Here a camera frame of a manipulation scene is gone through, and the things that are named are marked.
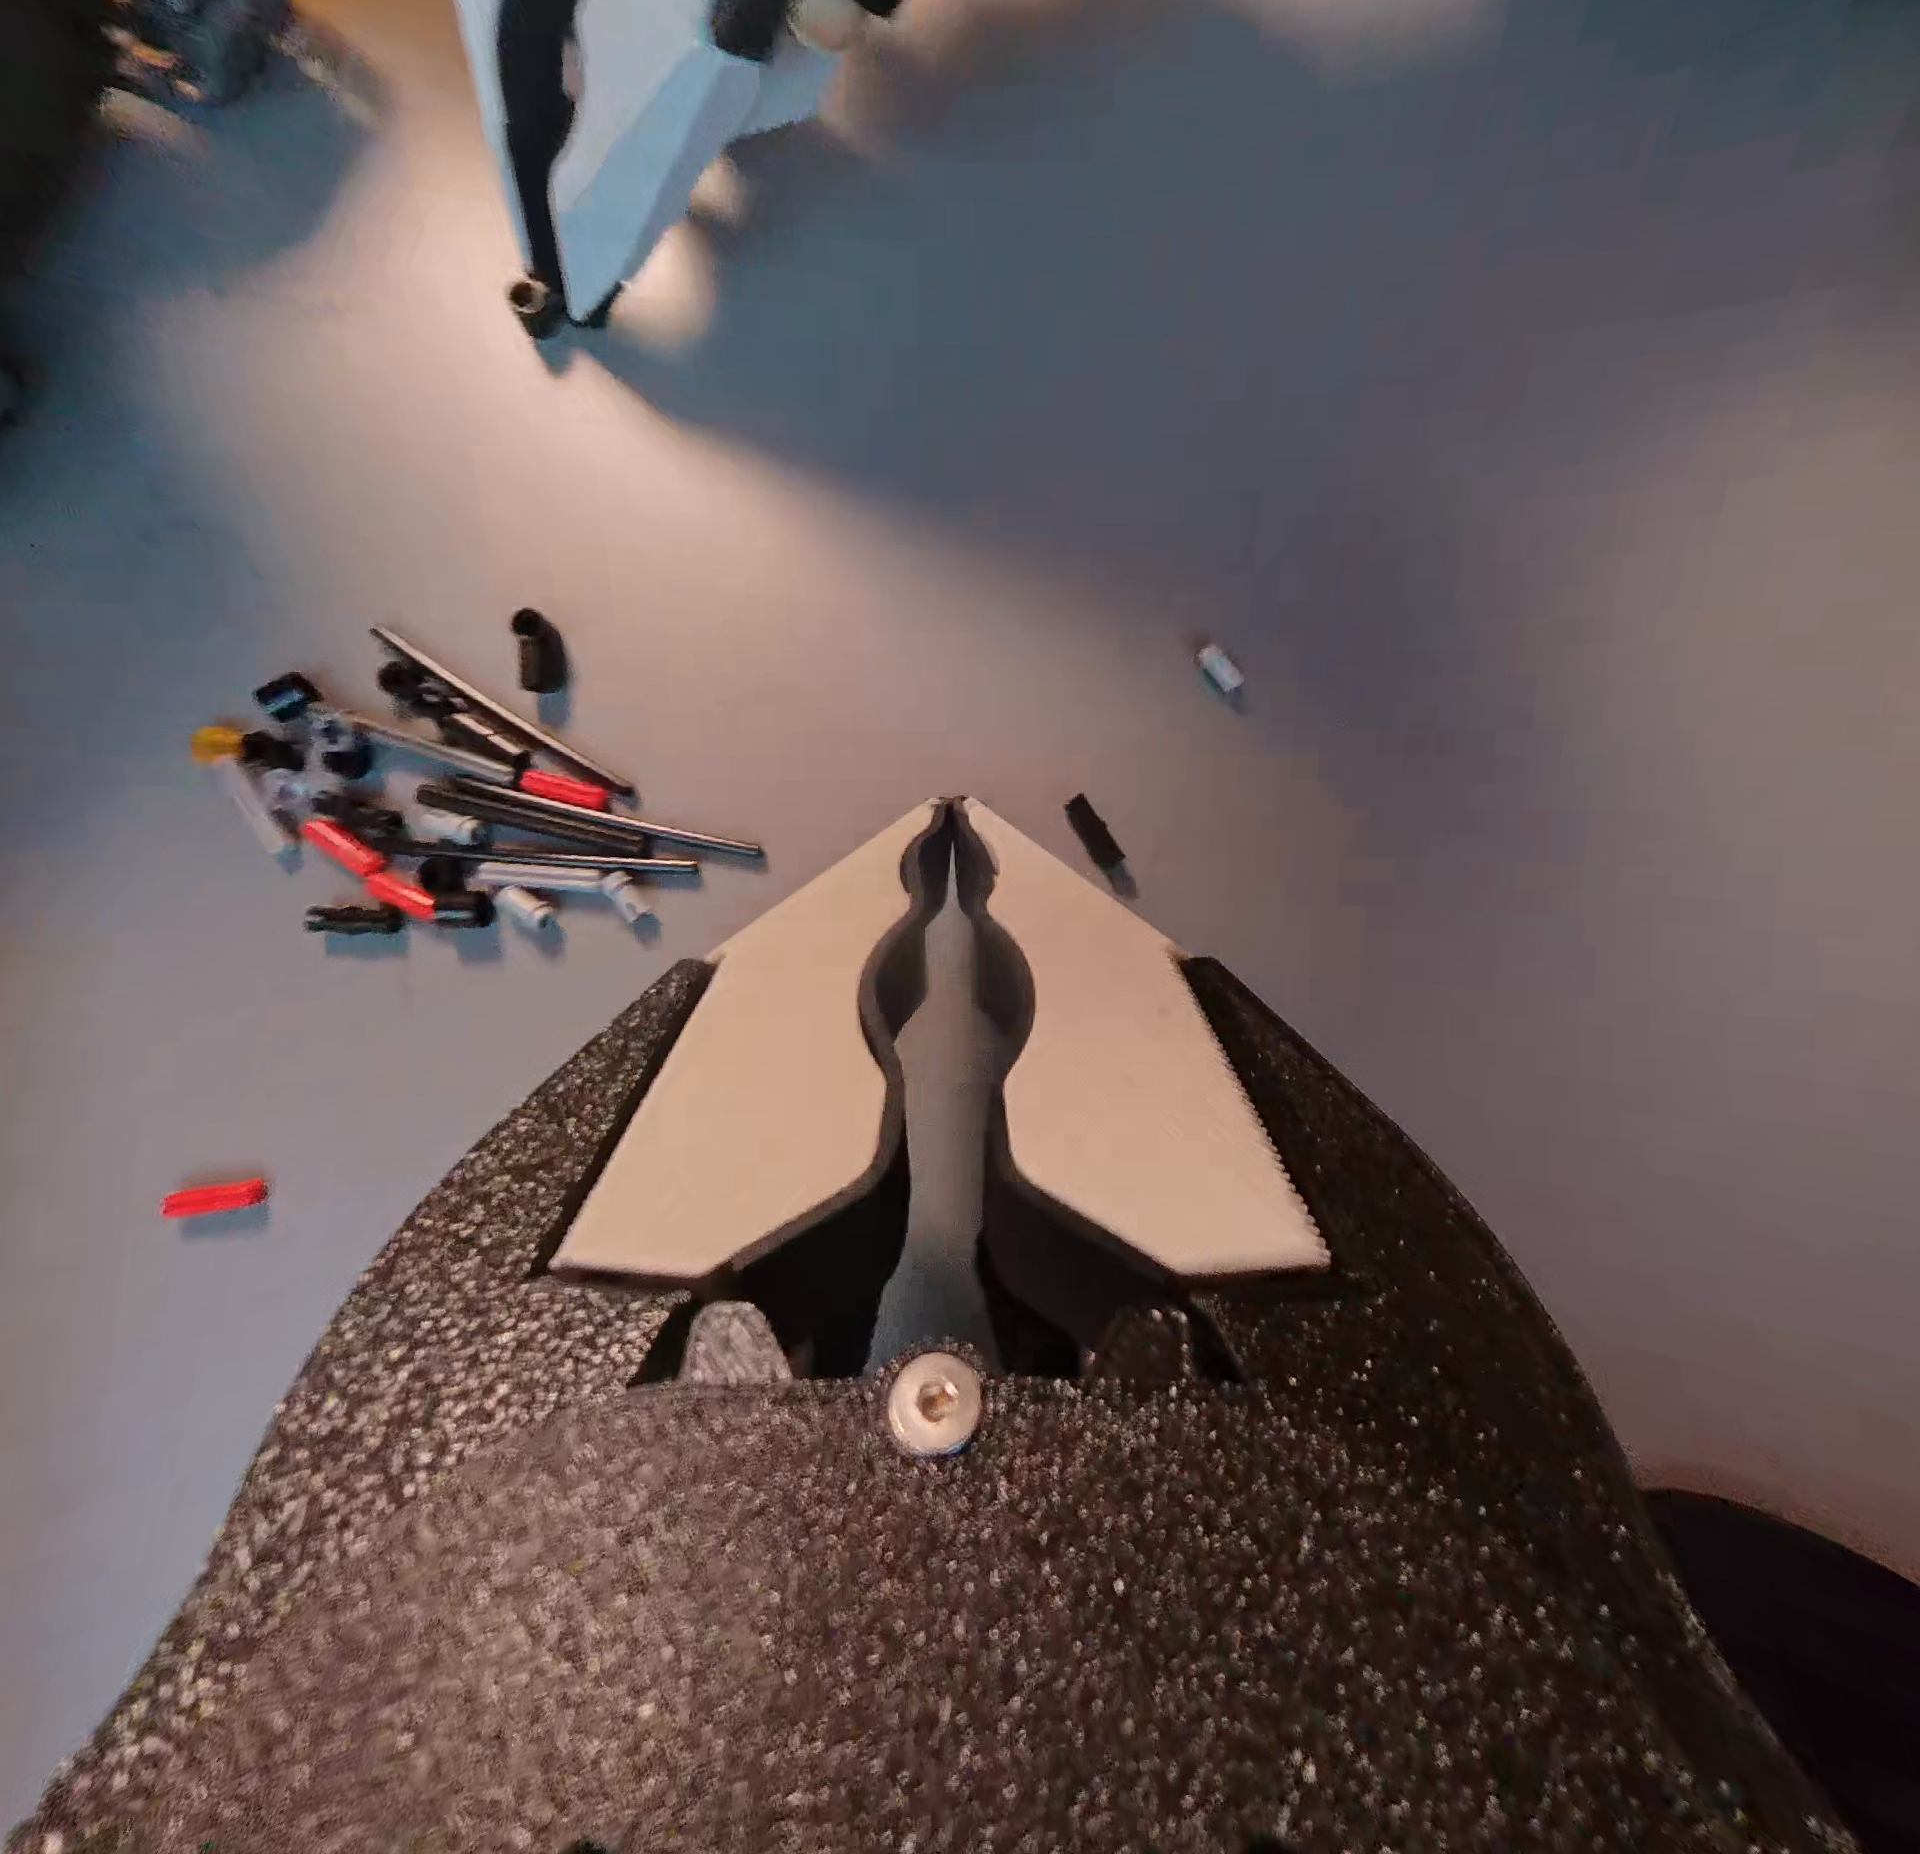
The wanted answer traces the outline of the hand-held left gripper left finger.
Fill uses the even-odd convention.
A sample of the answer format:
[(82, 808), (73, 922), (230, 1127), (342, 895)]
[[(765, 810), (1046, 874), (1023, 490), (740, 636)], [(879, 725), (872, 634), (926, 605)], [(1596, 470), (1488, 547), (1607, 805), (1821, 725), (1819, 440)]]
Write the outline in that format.
[(904, 1139), (899, 1038), (926, 992), (948, 813), (912, 808), (708, 955), (555, 1274), (713, 1280), (879, 1188)]

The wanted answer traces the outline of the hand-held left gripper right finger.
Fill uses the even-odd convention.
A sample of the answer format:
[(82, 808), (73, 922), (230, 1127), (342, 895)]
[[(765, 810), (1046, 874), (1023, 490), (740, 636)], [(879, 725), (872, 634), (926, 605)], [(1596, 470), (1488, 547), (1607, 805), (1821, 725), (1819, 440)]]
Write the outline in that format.
[(1169, 1275), (1330, 1268), (1176, 943), (982, 800), (954, 815), (1023, 975), (1001, 1081), (1014, 1180)]

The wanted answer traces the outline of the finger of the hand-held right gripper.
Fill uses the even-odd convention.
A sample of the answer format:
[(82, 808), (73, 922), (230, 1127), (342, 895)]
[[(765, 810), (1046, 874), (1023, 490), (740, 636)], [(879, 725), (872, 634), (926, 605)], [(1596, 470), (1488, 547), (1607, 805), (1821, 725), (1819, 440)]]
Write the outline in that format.
[(549, 174), (566, 316), (644, 262), (755, 102), (755, 62), (713, 41), (715, 0), (580, 0), (576, 113)]
[(523, 256), (564, 298), (551, 171), (566, 137), (566, 0), (452, 0)]

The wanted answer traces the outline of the yellow tracked toy robot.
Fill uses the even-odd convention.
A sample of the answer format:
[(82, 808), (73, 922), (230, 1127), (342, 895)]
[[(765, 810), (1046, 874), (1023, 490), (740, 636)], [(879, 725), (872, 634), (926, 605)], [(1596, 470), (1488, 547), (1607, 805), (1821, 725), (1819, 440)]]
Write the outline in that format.
[(1, 0), (5, 78), (108, 82), (225, 105), (248, 90), (292, 0)]

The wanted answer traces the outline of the pile of black brick parts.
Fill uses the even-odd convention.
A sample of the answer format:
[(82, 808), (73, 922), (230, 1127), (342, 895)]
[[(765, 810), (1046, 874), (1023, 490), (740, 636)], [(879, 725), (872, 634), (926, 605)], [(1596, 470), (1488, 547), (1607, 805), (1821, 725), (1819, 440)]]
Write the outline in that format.
[(544, 715), (569, 689), (532, 693), (536, 713), (520, 713), (390, 624), (370, 640), (373, 713), (286, 668), (252, 690), (249, 722), (188, 740), (275, 868), (342, 875), (305, 907), (307, 935), (383, 946), (507, 930), (544, 943), (564, 904), (606, 907), (644, 935), (660, 884), (693, 884), (713, 862), (763, 868), (755, 841), (644, 815), (638, 785)]

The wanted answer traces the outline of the person's right forearm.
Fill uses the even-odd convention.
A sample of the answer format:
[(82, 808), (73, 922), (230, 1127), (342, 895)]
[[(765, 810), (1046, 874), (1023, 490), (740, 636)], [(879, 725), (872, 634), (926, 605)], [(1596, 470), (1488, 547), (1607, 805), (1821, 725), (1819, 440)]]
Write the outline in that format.
[(837, 71), (825, 126), (880, 153), (998, 72), (1068, 62), (1115, 33), (1121, 57), (1178, 17), (1222, 21), (1226, 40), (1274, 44), (1318, 84), (1369, 85), (1470, 51), (1509, 0), (904, 0)]

